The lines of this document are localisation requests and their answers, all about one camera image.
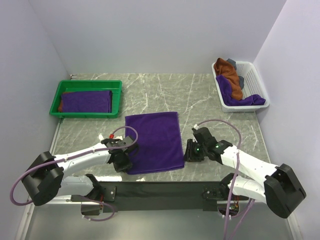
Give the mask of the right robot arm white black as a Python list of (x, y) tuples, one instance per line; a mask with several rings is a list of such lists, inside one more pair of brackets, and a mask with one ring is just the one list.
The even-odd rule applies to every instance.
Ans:
[(306, 198), (307, 193), (293, 169), (287, 164), (280, 166), (249, 155), (232, 143), (217, 141), (206, 127), (192, 129), (184, 160), (201, 162), (204, 158), (238, 170), (219, 182), (217, 190), (205, 190), (207, 199), (231, 200), (243, 196), (265, 203), (278, 217), (286, 219)]

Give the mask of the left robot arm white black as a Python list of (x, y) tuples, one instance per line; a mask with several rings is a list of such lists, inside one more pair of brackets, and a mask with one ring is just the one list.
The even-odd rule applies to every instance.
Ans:
[(127, 136), (106, 138), (91, 147), (67, 154), (52, 155), (46, 151), (30, 165), (21, 181), (35, 206), (67, 195), (84, 196), (89, 201), (101, 200), (103, 188), (93, 174), (74, 174), (103, 164), (112, 164), (118, 173), (126, 172), (133, 166), (129, 154), (137, 148), (137, 141)]

